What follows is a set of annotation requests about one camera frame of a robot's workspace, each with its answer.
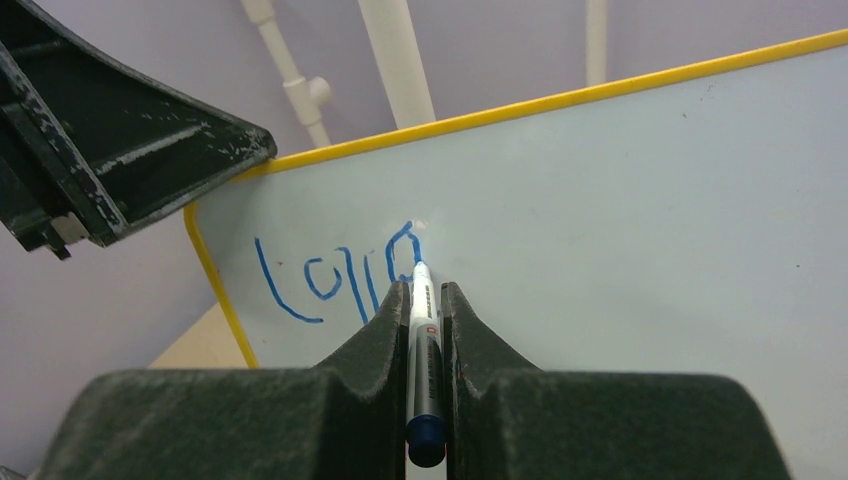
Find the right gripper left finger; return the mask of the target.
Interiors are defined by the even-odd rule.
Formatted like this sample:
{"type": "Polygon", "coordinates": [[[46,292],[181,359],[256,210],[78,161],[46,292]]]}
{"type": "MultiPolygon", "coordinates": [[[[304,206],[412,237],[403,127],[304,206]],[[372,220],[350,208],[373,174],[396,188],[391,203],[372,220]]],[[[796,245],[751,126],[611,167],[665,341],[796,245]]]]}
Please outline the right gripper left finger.
{"type": "Polygon", "coordinates": [[[402,479],[407,285],[306,369],[147,369],[92,380],[42,479],[402,479]]]}

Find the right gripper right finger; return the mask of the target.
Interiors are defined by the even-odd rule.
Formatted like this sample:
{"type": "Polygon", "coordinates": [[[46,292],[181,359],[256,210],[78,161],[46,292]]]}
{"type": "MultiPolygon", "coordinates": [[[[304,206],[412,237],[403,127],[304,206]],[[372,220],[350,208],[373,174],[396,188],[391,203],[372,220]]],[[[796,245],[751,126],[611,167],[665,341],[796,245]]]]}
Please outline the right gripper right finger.
{"type": "Polygon", "coordinates": [[[451,479],[787,479],[766,417],[718,375],[545,371],[441,288],[451,479]]]}

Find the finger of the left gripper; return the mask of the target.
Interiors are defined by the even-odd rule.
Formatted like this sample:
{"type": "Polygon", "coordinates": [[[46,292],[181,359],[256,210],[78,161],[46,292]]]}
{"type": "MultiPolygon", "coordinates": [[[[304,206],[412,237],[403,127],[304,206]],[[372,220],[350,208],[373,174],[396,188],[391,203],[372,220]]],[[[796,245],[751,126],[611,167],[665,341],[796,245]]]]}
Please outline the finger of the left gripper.
{"type": "Polygon", "coordinates": [[[272,134],[1,5],[1,220],[26,251],[106,247],[276,155],[272,134]]]}

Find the blue whiteboard marker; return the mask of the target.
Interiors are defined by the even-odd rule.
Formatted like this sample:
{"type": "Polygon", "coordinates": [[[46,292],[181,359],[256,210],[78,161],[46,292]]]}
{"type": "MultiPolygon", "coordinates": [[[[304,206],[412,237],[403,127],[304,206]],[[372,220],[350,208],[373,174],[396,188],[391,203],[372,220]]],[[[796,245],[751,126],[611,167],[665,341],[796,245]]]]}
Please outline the blue whiteboard marker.
{"type": "Polygon", "coordinates": [[[409,460],[421,468],[446,455],[441,328],[429,267],[415,264],[411,281],[406,442],[409,460]]]}

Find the yellow framed whiteboard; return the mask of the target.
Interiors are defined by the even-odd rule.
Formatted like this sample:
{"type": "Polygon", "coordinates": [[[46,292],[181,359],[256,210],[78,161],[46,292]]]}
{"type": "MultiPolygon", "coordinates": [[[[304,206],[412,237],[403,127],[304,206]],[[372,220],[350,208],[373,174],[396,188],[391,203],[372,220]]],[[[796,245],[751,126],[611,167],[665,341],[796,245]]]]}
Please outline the yellow framed whiteboard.
{"type": "Polygon", "coordinates": [[[795,477],[847,475],[843,30],[277,159],[184,218],[252,367],[424,262],[536,365],[732,377],[795,477]]]}

